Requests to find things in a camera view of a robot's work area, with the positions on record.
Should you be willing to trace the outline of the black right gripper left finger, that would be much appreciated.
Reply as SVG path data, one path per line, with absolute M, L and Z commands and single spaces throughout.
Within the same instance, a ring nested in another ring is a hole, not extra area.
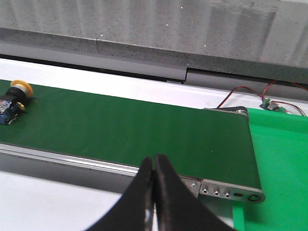
M 151 231 L 153 215 L 152 159 L 146 157 L 120 199 L 87 230 Z

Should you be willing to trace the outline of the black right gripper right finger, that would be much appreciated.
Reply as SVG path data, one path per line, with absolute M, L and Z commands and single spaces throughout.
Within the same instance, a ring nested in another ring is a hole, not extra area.
M 232 231 L 180 180 L 167 156 L 155 158 L 154 194 L 160 231 Z

